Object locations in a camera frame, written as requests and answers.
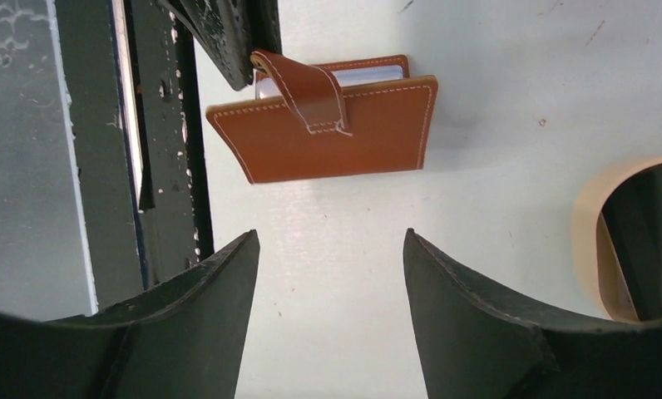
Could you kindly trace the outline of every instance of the white table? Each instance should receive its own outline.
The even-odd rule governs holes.
[[[216,248],[262,245],[238,397],[426,397],[404,287],[408,227],[541,301],[600,315],[576,284],[573,199],[662,154],[662,0],[279,0],[284,53],[404,53],[436,75],[425,170],[248,185],[205,125]],[[203,107],[233,92],[198,49]]]

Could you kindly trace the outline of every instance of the gray panel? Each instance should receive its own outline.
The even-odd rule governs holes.
[[[52,0],[0,1],[0,311],[41,320],[96,307],[50,21]]]

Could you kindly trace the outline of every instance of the table surface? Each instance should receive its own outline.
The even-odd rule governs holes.
[[[404,287],[409,227],[526,295],[602,316],[576,283],[574,198],[662,155],[662,0],[279,0],[302,62],[407,54],[440,89],[424,170],[247,183],[204,121],[216,248],[262,245],[238,397],[426,397]],[[202,107],[250,99],[197,49]]]

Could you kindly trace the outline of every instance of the brown leather wallet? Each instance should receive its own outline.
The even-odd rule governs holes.
[[[282,96],[210,106],[206,119],[251,184],[423,167],[438,83],[410,78],[405,56],[310,66],[257,50],[250,59]],[[331,73],[391,65],[403,79],[340,87]]]

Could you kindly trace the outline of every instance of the leather strap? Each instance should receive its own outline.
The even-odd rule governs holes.
[[[341,87],[330,71],[260,49],[253,51],[250,60],[273,79],[289,110],[310,134],[350,135]]]

